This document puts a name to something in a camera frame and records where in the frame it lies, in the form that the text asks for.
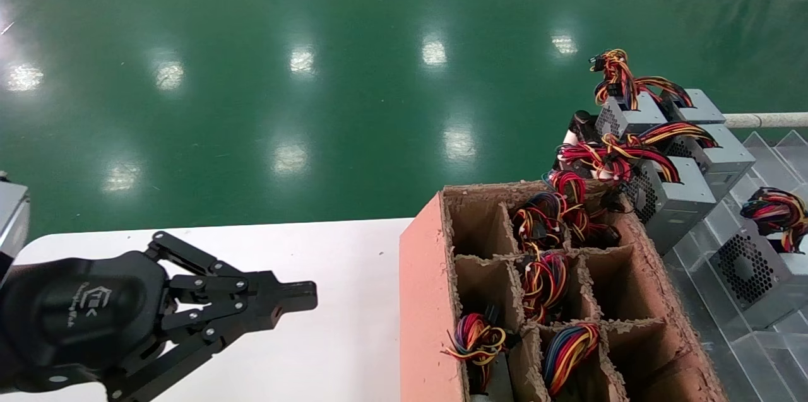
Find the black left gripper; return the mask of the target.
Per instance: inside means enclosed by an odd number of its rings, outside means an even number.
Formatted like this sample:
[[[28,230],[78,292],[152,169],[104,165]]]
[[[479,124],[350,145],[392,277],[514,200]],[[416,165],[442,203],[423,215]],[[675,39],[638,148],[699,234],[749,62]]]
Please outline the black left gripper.
[[[2,286],[2,393],[127,373],[104,382],[109,400],[152,401],[243,335],[318,306],[316,296],[254,296],[159,322],[165,281],[164,267],[136,251],[11,267]],[[175,345],[156,358],[165,341]]]

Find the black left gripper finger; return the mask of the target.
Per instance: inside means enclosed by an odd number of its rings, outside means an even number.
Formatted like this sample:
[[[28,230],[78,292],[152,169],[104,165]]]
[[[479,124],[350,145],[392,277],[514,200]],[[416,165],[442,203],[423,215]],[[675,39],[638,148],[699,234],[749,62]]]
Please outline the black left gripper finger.
[[[207,304],[225,298],[255,302],[261,308],[315,308],[318,293],[313,281],[280,282],[272,271],[244,272],[164,230],[149,243],[153,261],[165,260],[186,275],[168,281],[170,296],[185,304]]]

